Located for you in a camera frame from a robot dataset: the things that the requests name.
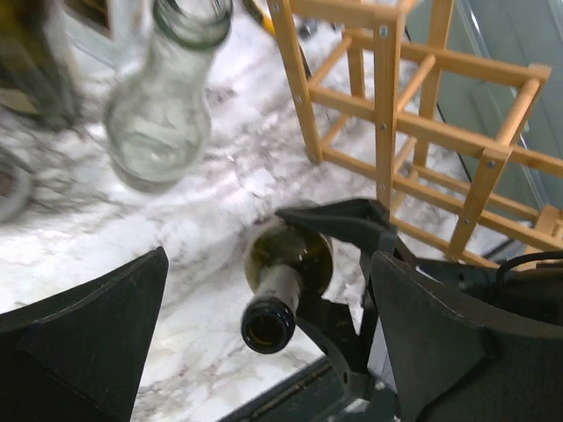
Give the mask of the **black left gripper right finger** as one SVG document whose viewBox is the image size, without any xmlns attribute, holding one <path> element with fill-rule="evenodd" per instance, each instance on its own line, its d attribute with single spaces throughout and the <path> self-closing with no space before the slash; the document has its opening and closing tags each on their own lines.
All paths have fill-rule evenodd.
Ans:
<svg viewBox="0 0 563 422">
<path fill-rule="evenodd" d="M 404 421 L 559 421 L 562 272 L 468 295 L 376 253 L 372 290 Z"/>
</svg>

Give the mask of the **round clear glass bottle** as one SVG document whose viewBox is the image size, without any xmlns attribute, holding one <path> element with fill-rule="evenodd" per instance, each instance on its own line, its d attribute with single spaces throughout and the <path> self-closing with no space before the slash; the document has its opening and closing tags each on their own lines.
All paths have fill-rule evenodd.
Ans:
<svg viewBox="0 0 563 422">
<path fill-rule="evenodd" d="M 177 184 L 211 135 L 205 84 L 231 1 L 156 1 L 143 66 L 116 87 L 105 125 L 117 176 L 141 192 Z"/>
</svg>

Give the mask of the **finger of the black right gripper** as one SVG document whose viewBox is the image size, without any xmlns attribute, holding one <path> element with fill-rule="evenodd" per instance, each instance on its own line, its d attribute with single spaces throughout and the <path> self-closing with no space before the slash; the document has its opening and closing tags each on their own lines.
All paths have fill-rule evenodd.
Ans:
<svg viewBox="0 0 563 422">
<path fill-rule="evenodd" d="M 346 304 L 311 298 L 299 304 L 297 325 L 330 361 L 347 396 L 371 396 L 375 378 L 369 373 L 369 351 L 378 319 L 377 306 L 364 296 L 361 329 L 355 331 Z"/>
<path fill-rule="evenodd" d="M 392 246 L 390 213 L 378 200 L 353 198 L 320 206 L 282 207 L 275 215 L 355 246 Z"/>
</svg>

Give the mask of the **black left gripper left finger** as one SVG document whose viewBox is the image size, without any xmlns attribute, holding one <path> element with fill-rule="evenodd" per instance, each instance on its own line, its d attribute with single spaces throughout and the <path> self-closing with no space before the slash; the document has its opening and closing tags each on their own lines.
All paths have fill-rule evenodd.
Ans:
<svg viewBox="0 0 563 422">
<path fill-rule="evenodd" d="M 161 247 L 1 315 L 3 421 L 129 421 L 163 300 Z"/>
</svg>

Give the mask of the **olive wine bottle brown label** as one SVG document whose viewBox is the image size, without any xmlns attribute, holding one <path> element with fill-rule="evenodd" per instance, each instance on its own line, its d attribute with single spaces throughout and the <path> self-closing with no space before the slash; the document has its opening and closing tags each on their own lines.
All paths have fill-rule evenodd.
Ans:
<svg viewBox="0 0 563 422">
<path fill-rule="evenodd" d="M 21 214 L 32 196 L 33 181 L 30 164 L 1 146 L 1 223 Z"/>
</svg>

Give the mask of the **yellow handled pliers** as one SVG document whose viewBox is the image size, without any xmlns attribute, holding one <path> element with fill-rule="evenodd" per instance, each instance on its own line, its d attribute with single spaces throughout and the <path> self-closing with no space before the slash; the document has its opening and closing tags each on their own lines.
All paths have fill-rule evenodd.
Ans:
<svg viewBox="0 0 563 422">
<path fill-rule="evenodd" d="M 274 38 L 275 30 L 272 19 L 257 5 L 257 3 L 254 0 L 242 0 L 242 5 L 253 20 Z"/>
</svg>

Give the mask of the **green wine bottle white label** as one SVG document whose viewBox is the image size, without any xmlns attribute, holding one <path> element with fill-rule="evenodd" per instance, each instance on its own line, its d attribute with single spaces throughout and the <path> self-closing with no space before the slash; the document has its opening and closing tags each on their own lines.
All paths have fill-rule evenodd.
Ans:
<svg viewBox="0 0 563 422">
<path fill-rule="evenodd" d="M 242 338 L 256 353 L 277 353 L 293 337 L 300 301 L 322 296 L 331 282 L 332 240 L 271 215 L 252 228 L 244 269 L 253 298 Z"/>
</svg>

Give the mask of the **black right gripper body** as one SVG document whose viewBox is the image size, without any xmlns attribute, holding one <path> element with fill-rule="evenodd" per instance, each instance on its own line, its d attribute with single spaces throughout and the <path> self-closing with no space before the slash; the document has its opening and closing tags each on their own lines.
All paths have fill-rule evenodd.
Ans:
<svg viewBox="0 0 563 422">
<path fill-rule="evenodd" d="M 389 254 L 430 279 L 455 287 L 468 295 L 473 295 L 478 292 L 488 292 L 492 288 L 506 284 L 512 277 L 519 273 L 515 270 L 514 261 L 505 263 L 499 269 L 493 269 L 417 258 L 398 240 L 394 230 L 392 230 L 392 246 L 355 247 L 357 247 L 361 253 L 360 266 L 366 280 L 366 295 L 371 297 L 375 305 L 377 304 L 372 290 L 371 267 L 373 256 L 379 252 Z M 535 270 L 541 268 L 556 268 L 562 272 L 562 267 L 557 263 L 557 257 L 554 253 L 549 254 L 548 264 L 543 264 Z M 348 397 L 370 400 L 378 394 L 385 393 L 389 396 L 392 409 L 395 411 L 398 419 L 404 421 L 399 415 L 398 396 L 387 345 L 384 340 L 383 326 L 379 311 L 377 326 L 369 351 L 368 370 L 375 378 L 373 394 L 371 396 Z"/>
</svg>

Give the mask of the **green wine bottle cream label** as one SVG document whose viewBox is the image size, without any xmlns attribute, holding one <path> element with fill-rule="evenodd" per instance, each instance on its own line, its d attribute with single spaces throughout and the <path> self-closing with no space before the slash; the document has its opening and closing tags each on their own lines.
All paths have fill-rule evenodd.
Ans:
<svg viewBox="0 0 563 422">
<path fill-rule="evenodd" d="M 58 1 L 1 2 L 1 106 L 54 130 L 80 112 L 77 65 Z"/>
</svg>

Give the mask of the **square clear liquor bottle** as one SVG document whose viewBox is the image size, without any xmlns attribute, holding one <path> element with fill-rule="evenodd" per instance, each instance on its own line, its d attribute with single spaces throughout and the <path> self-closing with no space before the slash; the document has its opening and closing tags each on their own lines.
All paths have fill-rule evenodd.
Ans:
<svg viewBox="0 0 563 422">
<path fill-rule="evenodd" d="M 62 10 L 74 46 L 114 68 L 136 55 L 150 20 L 143 0 L 65 0 Z"/>
</svg>

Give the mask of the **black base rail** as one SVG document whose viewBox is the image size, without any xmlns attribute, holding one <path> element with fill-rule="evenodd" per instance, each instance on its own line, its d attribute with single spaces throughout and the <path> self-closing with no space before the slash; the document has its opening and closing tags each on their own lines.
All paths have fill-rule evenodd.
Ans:
<svg viewBox="0 0 563 422">
<path fill-rule="evenodd" d="M 350 404 L 327 358 L 315 360 L 220 422 L 325 421 Z"/>
</svg>

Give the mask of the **wooden wine rack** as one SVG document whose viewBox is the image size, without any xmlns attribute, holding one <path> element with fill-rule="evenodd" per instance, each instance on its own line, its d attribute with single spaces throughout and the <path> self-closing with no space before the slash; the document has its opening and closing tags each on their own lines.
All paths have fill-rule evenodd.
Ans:
<svg viewBox="0 0 563 422">
<path fill-rule="evenodd" d="M 268 5 L 296 114 L 311 161 L 337 164 L 377 183 L 377 198 L 395 211 L 406 196 L 457 217 L 450 239 L 397 220 L 404 234 L 447 258 L 486 266 L 466 248 L 484 226 L 527 251 L 562 246 L 562 212 L 536 209 L 495 192 L 509 163 L 562 173 L 560 159 L 517 142 L 551 69 L 520 66 L 451 50 L 454 4 L 432 6 L 425 44 L 403 38 L 412 1 L 393 6 L 362 1 L 272 1 Z M 311 76 L 305 73 L 294 18 L 341 24 L 340 43 Z M 496 135 L 486 136 L 435 118 L 443 72 L 515 88 Z"/>
</svg>

